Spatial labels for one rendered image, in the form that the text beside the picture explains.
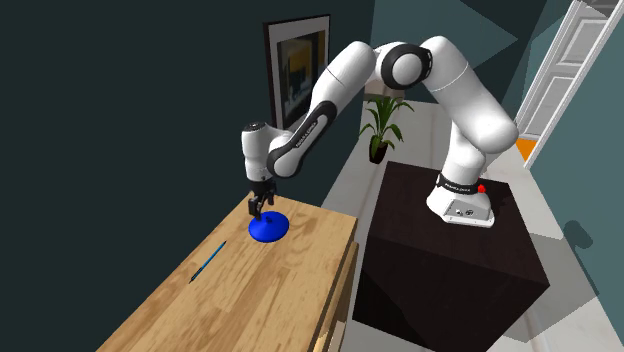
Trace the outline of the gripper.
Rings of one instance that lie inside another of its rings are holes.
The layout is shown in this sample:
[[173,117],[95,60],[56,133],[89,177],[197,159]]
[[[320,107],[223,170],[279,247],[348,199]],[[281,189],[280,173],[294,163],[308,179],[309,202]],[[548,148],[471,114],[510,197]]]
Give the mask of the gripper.
[[255,196],[248,200],[248,211],[254,218],[260,218],[262,213],[262,196],[266,196],[268,204],[273,205],[276,182],[270,178],[262,181],[251,181],[250,185]]

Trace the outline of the blue dome-shaped object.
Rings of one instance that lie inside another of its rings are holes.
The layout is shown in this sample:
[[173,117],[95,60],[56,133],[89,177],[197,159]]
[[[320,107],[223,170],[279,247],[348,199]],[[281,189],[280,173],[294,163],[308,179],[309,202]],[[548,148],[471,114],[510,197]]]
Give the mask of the blue dome-shaped object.
[[248,226],[250,236],[261,243],[271,243],[283,238],[289,230],[288,218],[276,211],[266,211],[260,219],[253,218]]

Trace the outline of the blue pen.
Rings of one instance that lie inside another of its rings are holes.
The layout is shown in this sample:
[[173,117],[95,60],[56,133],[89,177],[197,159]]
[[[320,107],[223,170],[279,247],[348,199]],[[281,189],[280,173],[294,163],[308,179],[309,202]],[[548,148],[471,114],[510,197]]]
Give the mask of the blue pen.
[[197,277],[202,273],[202,271],[208,266],[208,264],[215,258],[215,256],[223,249],[226,245],[227,240],[223,241],[214,252],[205,260],[205,262],[197,269],[197,271],[191,276],[189,280],[189,284],[197,279]]

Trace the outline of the wooden chest of drawers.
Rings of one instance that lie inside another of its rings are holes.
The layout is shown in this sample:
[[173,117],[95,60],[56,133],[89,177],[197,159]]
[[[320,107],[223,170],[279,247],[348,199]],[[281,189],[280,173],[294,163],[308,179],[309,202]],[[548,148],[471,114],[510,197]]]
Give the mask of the wooden chest of drawers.
[[96,352],[338,352],[357,220],[284,197],[271,208],[289,220],[282,239],[255,241],[241,201]]

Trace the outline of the green potted plant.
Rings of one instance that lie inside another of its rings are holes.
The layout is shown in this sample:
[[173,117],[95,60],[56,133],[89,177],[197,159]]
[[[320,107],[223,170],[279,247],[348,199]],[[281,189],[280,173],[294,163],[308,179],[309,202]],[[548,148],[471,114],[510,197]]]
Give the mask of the green potted plant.
[[365,124],[361,128],[359,135],[362,135],[367,129],[373,131],[368,147],[369,161],[373,164],[380,164],[386,155],[387,149],[389,147],[392,149],[396,148],[395,144],[386,137],[388,131],[391,131],[399,142],[404,141],[400,127],[395,123],[391,123],[390,118],[402,107],[411,111],[414,111],[414,109],[409,103],[400,98],[377,97],[368,100],[368,103],[374,104],[373,108],[366,108],[372,114],[374,123]]

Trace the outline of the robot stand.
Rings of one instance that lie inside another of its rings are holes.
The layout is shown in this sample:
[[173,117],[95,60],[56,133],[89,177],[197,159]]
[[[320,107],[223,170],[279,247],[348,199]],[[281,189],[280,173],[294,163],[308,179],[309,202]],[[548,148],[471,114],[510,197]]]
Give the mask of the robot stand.
[[492,227],[462,226],[427,207],[437,176],[388,162],[353,318],[434,352],[487,352],[550,283],[508,184],[481,182]]

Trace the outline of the white panelled door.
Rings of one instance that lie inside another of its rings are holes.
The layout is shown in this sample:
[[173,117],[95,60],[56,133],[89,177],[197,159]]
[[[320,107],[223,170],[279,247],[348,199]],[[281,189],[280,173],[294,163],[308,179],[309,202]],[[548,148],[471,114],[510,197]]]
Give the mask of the white panelled door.
[[624,15],[624,0],[571,0],[516,115],[530,168]]

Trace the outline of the framed wall picture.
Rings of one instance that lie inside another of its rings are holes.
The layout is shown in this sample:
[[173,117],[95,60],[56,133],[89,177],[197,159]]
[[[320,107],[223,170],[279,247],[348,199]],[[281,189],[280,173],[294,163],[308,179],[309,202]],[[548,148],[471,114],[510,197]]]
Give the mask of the framed wall picture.
[[272,126],[294,130],[305,117],[328,65],[330,19],[323,14],[263,24]]

